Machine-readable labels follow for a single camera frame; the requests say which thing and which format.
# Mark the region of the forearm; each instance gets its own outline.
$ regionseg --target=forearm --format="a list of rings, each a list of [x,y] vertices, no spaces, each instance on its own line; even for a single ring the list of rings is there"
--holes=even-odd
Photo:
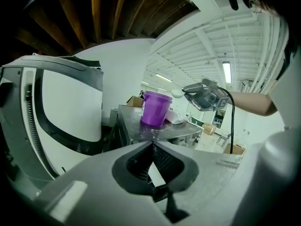
[[[269,116],[277,111],[268,95],[233,91],[230,91],[230,94],[233,96],[235,106],[244,111],[262,116]]]

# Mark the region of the ceiling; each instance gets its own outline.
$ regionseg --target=ceiling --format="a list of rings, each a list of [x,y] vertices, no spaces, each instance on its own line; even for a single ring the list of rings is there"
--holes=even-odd
[[[228,0],[191,1],[199,10],[157,38],[143,81],[172,90],[209,78],[228,90],[267,93],[283,62],[286,24],[254,14],[242,0],[238,11]],[[231,83],[225,82],[226,61],[231,64]]]
[[[66,56],[116,40],[157,38],[198,9],[189,0],[14,0],[13,5],[3,16],[1,65],[32,53]]]

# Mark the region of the white ceiling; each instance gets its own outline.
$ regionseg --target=white ceiling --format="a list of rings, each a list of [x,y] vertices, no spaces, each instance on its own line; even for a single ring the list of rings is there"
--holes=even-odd
[[[238,11],[232,10],[228,0],[191,1],[200,10],[157,38],[143,81],[172,90],[210,78],[221,87],[243,91],[242,82],[248,80],[245,91],[268,92],[283,62],[286,25],[268,14],[252,13],[242,1]],[[225,82],[223,61],[231,63],[231,84]]]

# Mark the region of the purple bucket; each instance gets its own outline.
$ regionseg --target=purple bucket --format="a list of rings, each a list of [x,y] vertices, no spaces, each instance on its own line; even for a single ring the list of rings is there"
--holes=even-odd
[[[142,103],[141,121],[150,126],[162,126],[172,100],[169,96],[147,91]]]

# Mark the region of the ceiling light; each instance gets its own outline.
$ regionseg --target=ceiling light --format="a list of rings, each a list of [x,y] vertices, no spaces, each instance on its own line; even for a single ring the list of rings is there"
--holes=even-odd
[[[224,67],[226,83],[231,83],[231,66],[230,66],[230,62],[223,62],[222,66]]]
[[[164,79],[164,80],[167,80],[167,81],[169,81],[169,82],[172,82],[171,80],[169,80],[169,79],[163,77],[162,75],[156,74],[156,76],[158,76],[158,77],[160,77],[160,78],[162,78],[162,79]]]

